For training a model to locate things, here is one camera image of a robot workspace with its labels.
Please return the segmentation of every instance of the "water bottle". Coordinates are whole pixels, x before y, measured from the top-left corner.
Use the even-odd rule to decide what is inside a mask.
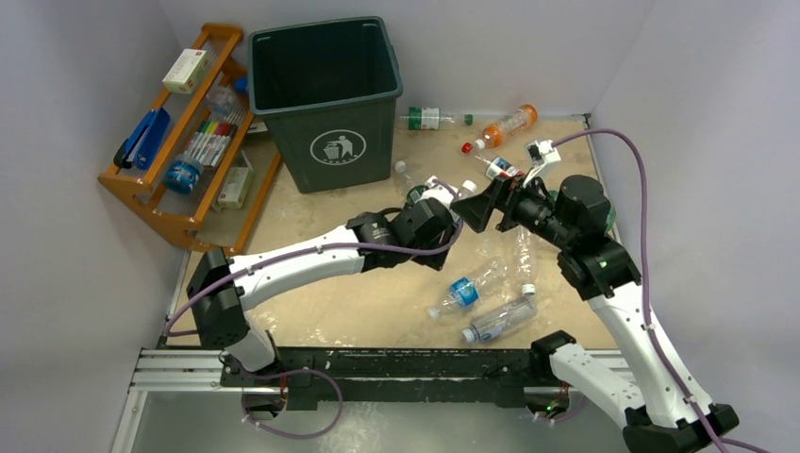
[[[533,291],[533,288],[525,285],[521,296],[476,317],[469,327],[461,331],[464,340],[467,343],[487,342],[532,319],[539,312],[533,302]]]
[[[473,153],[469,153],[474,159],[477,169],[486,175],[489,179],[494,179],[495,176],[517,176],[524,175],[525,172],[519,168],[508,163],[507,160],[497,156],[488,149],[479,149]]]
[[[408,115],[397,115],[394,126],[402,130],[445,130],[473,124],[473,115],[448,113],[431,107],[409,107]]]
[[[470,275],[453,282],[439,304],[427,309],[427,314],[436,320],[444,313],[455,313],[473,307],[501,289],[507,273],[508,267],[501,260],[490,260]]]
[[[517,280],[521,285],[530,285],[536,292],[534,282],[539,272],[539,261],[536,256],[536,237],[527,229],[518,226],[514,230],[514,265]]]
[[[406,163],[398,160],[394,163],[394,174],[401,194],[410,205],[420,201],[420,196],[425,191],[425,180],[409,169]]]

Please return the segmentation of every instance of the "white wall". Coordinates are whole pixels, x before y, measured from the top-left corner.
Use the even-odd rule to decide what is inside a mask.
[[[594,115],[641,148],[652,295],[730,437],[796,451],[800,4],[658,0]],[[597,141],[621,233],[639,239],[628,151]]]
[[[108,451],[181,252],[96,178],[177,40],[156,0],[14,0],[0,49],[0,449]]]
[[[653,0],[160,0],[181,44],[204,22],[246,32],[381,16],[400,62],[399,109],[498,113],[530,102],[543,114],[594,109]],[[244,48],[237,55],[246,61]]]

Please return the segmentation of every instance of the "gray floor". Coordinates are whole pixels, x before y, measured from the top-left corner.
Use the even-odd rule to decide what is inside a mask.
[[[336,411],[293,411],[270,422],[274,428],[311,432]],[[386,452],[592,453],[627,451],[619,429],[594,405],[549,428],[527,410],[492,404],[347,403],[339,424],[310,441],[283,439],[241,423],[236,393],[151,393],[142,414],[135,452]]]

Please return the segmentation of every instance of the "trash can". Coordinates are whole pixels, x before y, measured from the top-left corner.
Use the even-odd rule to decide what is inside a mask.
[[[301,193],[390,176],[403,82],[381,18],[257,31],[248,43],[250,109]]]

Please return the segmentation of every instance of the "white box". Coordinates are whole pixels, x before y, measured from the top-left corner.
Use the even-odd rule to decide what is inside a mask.
[[[164,77],[164,87],[171,92],[189,94],[203,81],[208,69],[208,55],[205,50],[184,49]]]
[[[247,196],[247,191],[250,190],[250,185],[253,184],[253,179],[256,178],[256,170],[250,164],[250,160],[241,149],[242,158],[246,167],[231,167],[225,177],[225,184],[220,190],[217,197],[217,203],[222,208],[231,208],[237,210],[244,204],[244,198]]]

